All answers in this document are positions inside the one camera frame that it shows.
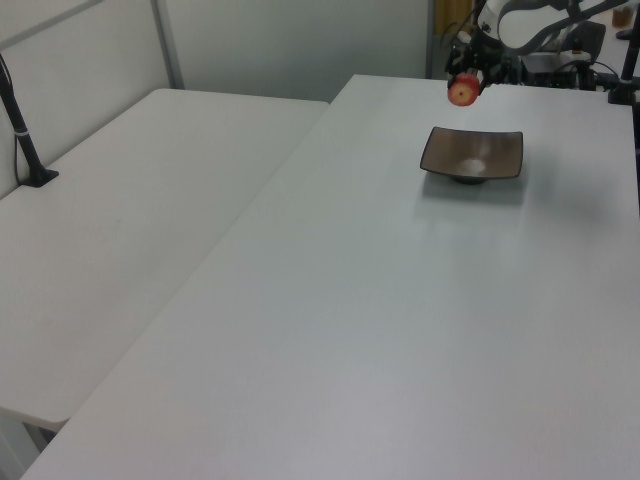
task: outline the black stand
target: black stand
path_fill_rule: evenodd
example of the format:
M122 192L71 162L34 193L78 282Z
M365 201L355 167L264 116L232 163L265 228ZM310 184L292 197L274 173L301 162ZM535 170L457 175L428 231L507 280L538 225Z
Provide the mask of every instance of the black stand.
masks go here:
M637 87L633 84L633 71L638 61L638 52L640 51L640 5L636 13L636 19L633 23L631 38L629 39L629 48L627 49L627 57L624 60L624 68L620 82L609 92L609 103L614 105L633 105L636 101L635 92Z
M22 148L24 157L29 164L29 179L25 181L23 185L36 188L42 187L56 178L58 176L58 172L47 170L40 162L36 148L31 141L31 136L29 135L29 129L27 129L27 126L24 123L22 113L18 107L18 102L16 102L16 97L13 94L11 82L9 81L4 68L1 66L0 96L2 97L2 103L4 103L4 107L9 115L9 120L11 120L11 124L13 125L13 130L20 142L20 147Z

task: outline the bowl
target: bowl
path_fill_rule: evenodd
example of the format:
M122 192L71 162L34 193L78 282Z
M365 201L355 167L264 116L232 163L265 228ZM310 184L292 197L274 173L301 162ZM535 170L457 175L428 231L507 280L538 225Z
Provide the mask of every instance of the bowl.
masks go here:
M420 168L459 183L516 178L522 171L522 132L472 132L435 127Z

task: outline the square bowl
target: square bowl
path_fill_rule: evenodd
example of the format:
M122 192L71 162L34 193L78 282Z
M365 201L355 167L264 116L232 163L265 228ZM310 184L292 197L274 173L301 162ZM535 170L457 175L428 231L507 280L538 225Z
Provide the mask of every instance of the square bowl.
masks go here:
M470 185L516 178L522 171L522 132L470 132L434 127L420 168Z

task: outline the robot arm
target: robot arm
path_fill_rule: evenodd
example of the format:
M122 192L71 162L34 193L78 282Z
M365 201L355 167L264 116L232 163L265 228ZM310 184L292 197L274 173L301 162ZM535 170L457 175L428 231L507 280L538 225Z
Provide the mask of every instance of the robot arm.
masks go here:
M448 87L452 88L458 75L468 72L482 73L478 94L493 83L515 83L509 54L535 53L568 27L625 3L627 0L488 0L469 43L451 51L446 67L451 75Z

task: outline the table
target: table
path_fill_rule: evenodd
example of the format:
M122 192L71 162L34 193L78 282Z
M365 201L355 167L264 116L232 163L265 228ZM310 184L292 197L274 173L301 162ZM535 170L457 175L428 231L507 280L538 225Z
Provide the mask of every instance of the table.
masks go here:
M435 125L523 175L425 174ZM637 479L635 189L606 95L356 76L25 480Z
M0 411L59 429L326 107L158 90L4 198Z

